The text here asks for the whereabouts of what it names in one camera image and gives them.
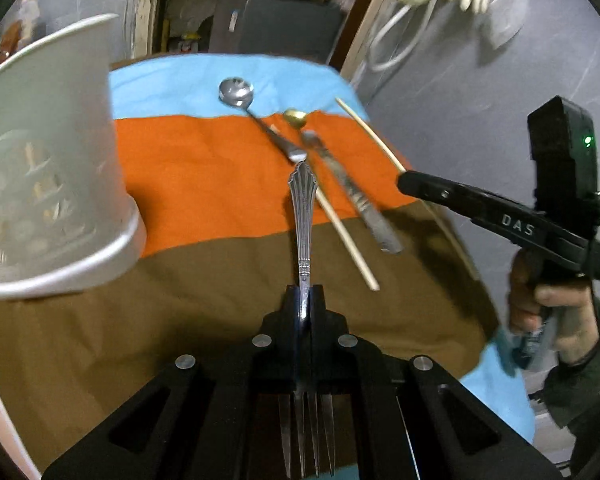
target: light blue cloth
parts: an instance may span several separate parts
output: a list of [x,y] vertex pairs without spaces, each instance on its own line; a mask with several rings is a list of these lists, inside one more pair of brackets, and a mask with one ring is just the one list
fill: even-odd
[[[218,85],[232,76],[253,84],[252,109],[257,115],[269,116],[291,107],[344,115],[334,100],[340,97],[366,118],[354,91],[331,68],[283,57],[211,54],[162,57],[115,70],[109,78],[113,117],[241,115],[241,110],[218,99]],[[509,341],[500,328],[482,350],[478,366],[461,383],[531,442],[534,413],[510,352]],[[346,469],[346,478],[357,477],[357,469]]]

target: silver rivet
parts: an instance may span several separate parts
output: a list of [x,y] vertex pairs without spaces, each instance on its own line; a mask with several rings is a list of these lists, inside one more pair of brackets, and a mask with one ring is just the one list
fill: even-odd
[[413,360],[413,366],[421,372],[428,372],[433,368],[433,361],[426,355],[419,355]]
[[193,368],[193,365],[196,364],[196,358],[193,355],[183,354],[176,359],[176,366],[180,370],[187,370],[188,368]]
[[358,338],[351,334],[342,334],[338,338],[338,344],[344,346],[344,348],[353,348],[358,344]]
[[254,336],[251,342],[258,348],[264,348],[271,344],[271,338],[267,334],[258,334],[257,336]]

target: orange stripe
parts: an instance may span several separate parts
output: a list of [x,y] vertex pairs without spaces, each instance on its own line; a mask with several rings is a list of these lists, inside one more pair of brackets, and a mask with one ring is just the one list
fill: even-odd
[[[300,142],[281,116],[267,121]],[[398,192],[394,167],[353,120],[314,112],[307,127],[320,134],[380,209],[413,201]],[[204,240],[260,237],[293,227],[287,186],[293,165],[250,118],[123,119],[116,121],[116,128],[127,189],[147,227],[145,256]],[[323,191],[339,216],[355,216],[333,175],[321,162],[316,164]],[[314,223],[327,221],[316,208]]]

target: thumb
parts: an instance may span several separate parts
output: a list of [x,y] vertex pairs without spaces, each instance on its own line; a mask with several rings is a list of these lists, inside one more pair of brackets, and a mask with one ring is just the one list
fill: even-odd
[[584,307],[591,302],[591,291],[587,280],[563,285],[538,285],[534,296],[536,301],[544,306]]

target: white container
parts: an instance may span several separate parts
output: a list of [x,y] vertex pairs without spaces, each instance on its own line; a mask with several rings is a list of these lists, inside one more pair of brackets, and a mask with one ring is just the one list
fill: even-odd
[[0,65],[0,300],[83,290],[146,240],[109,103],[109,22],[96,16]]

